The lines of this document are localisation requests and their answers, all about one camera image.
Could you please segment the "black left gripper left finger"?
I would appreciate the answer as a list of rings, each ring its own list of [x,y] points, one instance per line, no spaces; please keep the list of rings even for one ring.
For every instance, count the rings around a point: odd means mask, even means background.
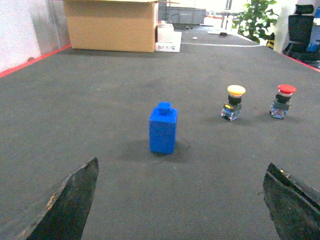
[[[2,240],[80,240],[99,174],[96,157],[38,196],[0,226]]]

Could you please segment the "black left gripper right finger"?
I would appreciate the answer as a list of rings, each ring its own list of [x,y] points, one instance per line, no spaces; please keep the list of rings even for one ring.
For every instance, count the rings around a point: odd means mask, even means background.
[[[264,202],[281,240],[320,238],[320,192],[270,163],[263,180]]]

